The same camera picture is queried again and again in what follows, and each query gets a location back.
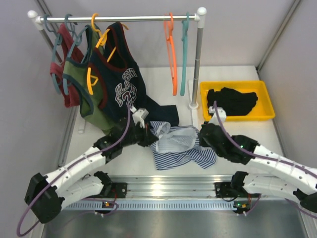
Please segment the blue white striped tank top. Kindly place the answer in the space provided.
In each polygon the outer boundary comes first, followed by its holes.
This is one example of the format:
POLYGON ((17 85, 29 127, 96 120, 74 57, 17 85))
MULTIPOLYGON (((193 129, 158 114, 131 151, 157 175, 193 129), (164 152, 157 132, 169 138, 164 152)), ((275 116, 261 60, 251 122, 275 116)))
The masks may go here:
POLYGON ((152 121, 151 132, 158 138, 150 145, 158 171, 171 170, 189 162, 208 169, 216 163, 216 153, 200 145, 199 130, 192 125, 171 126, 168 122, 152 121))

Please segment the orange plastic hanger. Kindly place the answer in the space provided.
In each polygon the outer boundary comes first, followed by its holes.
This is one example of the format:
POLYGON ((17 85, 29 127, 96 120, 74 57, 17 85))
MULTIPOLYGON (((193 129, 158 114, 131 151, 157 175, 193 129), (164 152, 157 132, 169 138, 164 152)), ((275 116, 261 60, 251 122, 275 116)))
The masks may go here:
POLYGON ((174 38, 173 38, 174 20, 173 20, 172 12, 170 12, 168 16, 170 17, 170 19, 165 20, 163 22, 163 26, 164 26, 165 41, 167 46, 167 54, 169 59, 171 80, 172 80, 172 86, 173 86, 172 94, 173 96, 176 96, 177 89, 178 89, 178 76, 177 76, 176 51, 175 51, 174 38))

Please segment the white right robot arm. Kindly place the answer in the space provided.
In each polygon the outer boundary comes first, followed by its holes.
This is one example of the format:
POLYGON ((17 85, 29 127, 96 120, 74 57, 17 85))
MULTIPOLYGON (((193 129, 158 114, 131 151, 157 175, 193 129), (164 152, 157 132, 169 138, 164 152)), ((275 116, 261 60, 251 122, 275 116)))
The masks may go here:
POLYGON ((220 125, 204 123, 200 144, 210 147, 221 158, 269 173, 253 175, 238 171, 232 176, 231 191, 236 196, 262 194, 280 197, 317 211, 317 170, 272 152, 244 135, 229 136, 220 125))

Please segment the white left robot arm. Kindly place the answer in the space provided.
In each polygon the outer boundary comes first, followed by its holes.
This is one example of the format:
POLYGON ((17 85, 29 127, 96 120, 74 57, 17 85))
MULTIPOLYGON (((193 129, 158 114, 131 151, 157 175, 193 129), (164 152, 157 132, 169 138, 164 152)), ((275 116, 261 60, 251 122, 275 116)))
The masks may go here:
POLYGON ((134 144, 148 147, 158 141, 150 128, 149 123, 141 125, 123 118, 108 135, 69 164, 46 175, 33 175, 24 200, 39 222, 52 221, 68 205, 84 198, 110 195, 112 181, 106 173, 96 172, 88 179, 83 177, 121 155, 124 147, 134 144))

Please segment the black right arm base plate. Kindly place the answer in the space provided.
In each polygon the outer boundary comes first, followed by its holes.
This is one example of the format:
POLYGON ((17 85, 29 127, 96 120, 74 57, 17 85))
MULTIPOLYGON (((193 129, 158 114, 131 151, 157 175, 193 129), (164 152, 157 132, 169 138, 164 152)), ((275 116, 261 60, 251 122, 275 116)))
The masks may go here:
POLYGON ((243 189, 235 189, 231 186, 231 182, 216 182, 214 184, 217 198, 247 198, 248 193, 243 189))

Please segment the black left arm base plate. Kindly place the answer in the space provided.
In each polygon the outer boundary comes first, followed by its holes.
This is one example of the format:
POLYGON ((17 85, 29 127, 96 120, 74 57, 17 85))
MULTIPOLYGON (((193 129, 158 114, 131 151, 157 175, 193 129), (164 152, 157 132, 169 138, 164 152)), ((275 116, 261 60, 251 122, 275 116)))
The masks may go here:
POLYGON ((98 195, 99 198, 125 198, 127 194, 127 183, 113 182, 106 185, 98 195))

